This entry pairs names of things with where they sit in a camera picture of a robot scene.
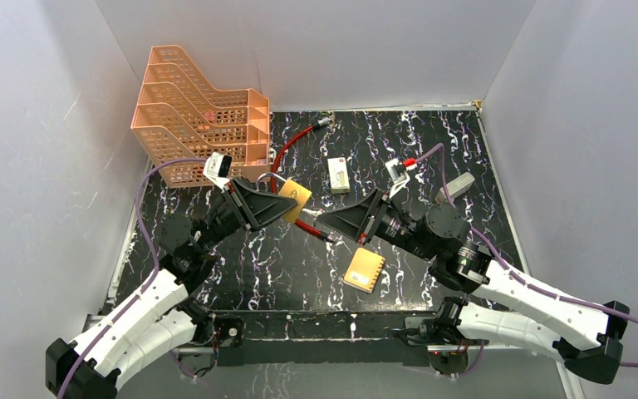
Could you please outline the brass padlock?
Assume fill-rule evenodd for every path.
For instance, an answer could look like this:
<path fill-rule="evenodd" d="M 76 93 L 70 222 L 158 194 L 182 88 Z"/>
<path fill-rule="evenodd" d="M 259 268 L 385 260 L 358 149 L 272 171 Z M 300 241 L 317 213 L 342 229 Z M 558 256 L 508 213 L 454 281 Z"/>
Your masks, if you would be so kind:
<path fill-rule="evenodd" d="M 291 210 L 289 210 L 283 215 L 283 218 L 289 224 L 294 224 L 297 221 L 299 214 L 304 209 L 304 206 L 306 205 L 307 201 L 312 196 L 312 192 L 309 189 L 303 187 L 302 185 L 299 185 L 296 181 L 291 179 L 285 179 L 274 172 L 267 172 L 260 175 L 255 181 L 256 189 L 259 188 L 262 180 L 266 178 L 271 178 L 271 177 L 273 177 L 275 180 L 280 180 L 283 183 L 281 189 L 279 190 L 279 194 L 281 196 L 294 199 L 297 202 L 294 208 L 292 208 Z"/>

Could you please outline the red cable lock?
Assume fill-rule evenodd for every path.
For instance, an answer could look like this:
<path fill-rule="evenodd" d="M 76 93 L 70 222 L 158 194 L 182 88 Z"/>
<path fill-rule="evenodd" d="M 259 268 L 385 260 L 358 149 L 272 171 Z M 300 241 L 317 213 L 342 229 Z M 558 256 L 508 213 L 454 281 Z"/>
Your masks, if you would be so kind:
<path fill-rule="evenodd" d="M 280 151 L 278 151 L 273 164 L 272 164 L 272 168 L 271 168 L 271 172 L 276 172 L 277 169 L 279 168 L 279 165 L 282 161 L 283 156 L 285 155 L 285 153 L 290 149 L 290 147 L 295 144 L 298 140 L 300 140 L 302 137 L 308 135 L 309 133 L 313 132 L 313 131 L 319 131 L 320 129 L 327 127 L 330 123 L 333 122 L 333 117 L 332 116 L 322 116 L 320 117 L 317 121 L 315 121 L 312 125 L 308 126 L 307 128 L 301 130 L 300 132 L 298 132 L 296 135 L 293 136 L 293 138 L 291 138 L 281 149 Z M 321 231 L 315 227 L 312 227 L 311 225 L 301 221 L 300 219 L 296 219 L 293 222 L 299 229 L 303 230 L 305 233 L 325 242 L 325 243 L 329 243 L 329 244 L 334 244 L 335 241 L 334 239 L 331 237 L 330 234 Z"/>

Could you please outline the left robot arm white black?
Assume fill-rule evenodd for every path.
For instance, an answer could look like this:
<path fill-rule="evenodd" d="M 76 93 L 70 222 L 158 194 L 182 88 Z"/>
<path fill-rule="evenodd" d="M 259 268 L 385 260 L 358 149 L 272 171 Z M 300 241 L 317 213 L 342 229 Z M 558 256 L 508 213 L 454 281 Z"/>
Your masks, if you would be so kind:
<path fill-rule="evenodd" d="M 159 240 L 165 254 L 150 276 L 95 325 L 47 348 L 47 390 L 58 398 L 114 398 L 173 349 L 218 341 L 211 311 L 193 298 L 219 260 L 211 250 L 240 229 L 258 231 L 296 207 L 294 198 L 258 191 L 237 178 L 203 218 L 168 219 Z"/>

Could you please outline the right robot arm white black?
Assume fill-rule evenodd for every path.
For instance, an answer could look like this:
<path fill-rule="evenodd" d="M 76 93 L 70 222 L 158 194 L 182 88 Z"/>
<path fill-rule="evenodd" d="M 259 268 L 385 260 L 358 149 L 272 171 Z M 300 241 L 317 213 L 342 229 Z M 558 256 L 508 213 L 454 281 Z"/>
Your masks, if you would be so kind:
<path fill-rule="evenodd" d="M 449 204 L 435 204 L 414 219 L 382 190 L 317 221 L 359 244 L 374 237 L 428 261 L 428 273 L 453 291 L 507 307 L 493 311 L 447 297 L 433 321 L 409 322 L 401 335 L 413 345 L 489 341 L 541 353 L 573 374 L 613 383 L 621 366 L 628 307 L 617 301 L 586 307 L 563 293 L 500 264 L 470 239 L 471 225 Z"/>

